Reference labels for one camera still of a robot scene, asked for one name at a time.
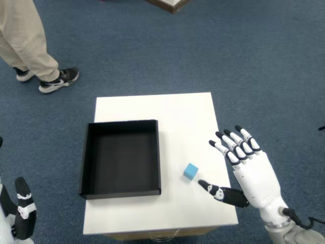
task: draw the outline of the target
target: blue cube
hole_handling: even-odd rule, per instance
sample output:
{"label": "blue cube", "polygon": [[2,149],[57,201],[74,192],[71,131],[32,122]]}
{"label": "blue cube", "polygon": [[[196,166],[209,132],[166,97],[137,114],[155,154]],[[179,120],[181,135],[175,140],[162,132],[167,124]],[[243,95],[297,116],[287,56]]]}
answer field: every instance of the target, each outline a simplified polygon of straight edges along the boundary
{"label": "blue cube", "polygon": [[193,179],[194,176],[196,175],[197,171],[198,171],[198,167],[194,166],[193,164],[188,164],[188,166],[186,167],[186,169],[184,170],[184,175],[189,178],[189,179]]}

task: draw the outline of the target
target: person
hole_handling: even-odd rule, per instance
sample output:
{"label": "person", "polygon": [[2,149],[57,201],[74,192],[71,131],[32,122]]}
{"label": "person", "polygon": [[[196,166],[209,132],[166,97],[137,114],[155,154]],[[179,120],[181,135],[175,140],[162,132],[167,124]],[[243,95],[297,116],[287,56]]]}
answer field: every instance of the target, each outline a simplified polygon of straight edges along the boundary
{"label": "person", "polygon": [[16,70],[17,80],[36,75],[45,94],[71,85],[77,68],[58,69],[47,53],[45,32],[33,0],[0,0],[0,57]]}

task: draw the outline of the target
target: shoe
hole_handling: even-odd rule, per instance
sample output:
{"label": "shoe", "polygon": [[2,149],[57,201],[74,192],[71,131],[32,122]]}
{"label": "shoe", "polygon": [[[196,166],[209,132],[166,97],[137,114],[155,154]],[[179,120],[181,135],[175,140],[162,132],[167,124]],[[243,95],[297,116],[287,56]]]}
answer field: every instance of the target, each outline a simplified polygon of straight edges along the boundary
{"label": "shoe", "polygon": [[14,70],[16,71],[17,73],[17,76],[16,76],[16,79],[20,82],[26,82],[26,81],[29,81],[33,76],[34,74],[27,70],[27,71],[22,71],[16,67],[14,67]]}
{"label": "shoe", "polygon": [[51,82],[40,81],[39,90],[41,93],[52,93],[62,87],[69,86],[79,77],[77,68],[69,68],[60,70],[60,75],[57,79]]}

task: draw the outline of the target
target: robot finger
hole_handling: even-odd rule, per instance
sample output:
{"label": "robot finger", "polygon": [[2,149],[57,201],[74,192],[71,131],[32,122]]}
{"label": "robot finger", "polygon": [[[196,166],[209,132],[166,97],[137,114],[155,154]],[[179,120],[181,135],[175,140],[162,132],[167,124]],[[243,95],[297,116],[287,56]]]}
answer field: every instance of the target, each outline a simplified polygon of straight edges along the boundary
{"label": "robot finger", "polygon": [[235,126],[235,128],[237,131],[240,132],[240,134],[243,135],[244,140],[258,155],[259,151],[261,151],[261,148],[259,147],[258,143],[255,141],[255,139],[247,132],[247,130],[243,129],[241,126]]}
{"label": "robot finger", "polygon": [[228,147],[230,148],[230,150],[236,155],[236,157],[243,163],[246,164],[248,161],[248,157],[246,155],[246,153],[232,140],[230,139],[228,136],[223,135],[222,133],[220,133],[219,131],[217,131],[216,136],[218,138],[220,138],[222,141],[224,141]]}
{"label": "robot finger", "polygon": [[224,130],[224,133],[232,138],[237,145],[246,153],[246,155],[251,159],[254,155],[253,149],[247,144],[246,141],[243,140],[240,136],[237,136],[234,132],[231,132],[229,130]]}
{"label": "robot finger", "polygon": [[239,161],[239,159],[233,154],[232,151],[230,151],[228,148],[217,144],[215,141],[210,140],[210,145],[215,147],[223,154],[223,156],[231,163],[232,167],[235,170],[238,170],[241,168],[242,163]]}
{"label": "robot finger", "polygon": [[247,207],[249,202],[245,197],[243,191],[231,189],[228,187],[219,187],[207,183],[200,179],[199,184],[210,193],[214,199],[237,207]]}

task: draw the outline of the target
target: white robotic hand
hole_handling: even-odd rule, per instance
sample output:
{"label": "white robotic hand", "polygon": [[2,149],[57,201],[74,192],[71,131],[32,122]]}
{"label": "white robotic hand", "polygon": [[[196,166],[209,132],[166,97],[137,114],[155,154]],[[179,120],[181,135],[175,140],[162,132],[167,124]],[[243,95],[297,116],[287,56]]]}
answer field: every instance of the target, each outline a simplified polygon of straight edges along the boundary
{"label": "white robotic hand", "polygon": [[290,218],[279,213],[279,208],[287,208],[287,205],[281,197],[280,184],[267,154],[245,129],[240,126],[236,126],[236,129],[243,139],[228,130],[224,131],[227,135],[216,132],[228,148],[214,141],[209,143],[231,163],[243,192],[210,185],[204,180],[199,180],[199,184],[216,200],[240,207],[246,207],[248,204],[245,201],[248,201],[259,209],[261,218],[268,227],[287,226]]}

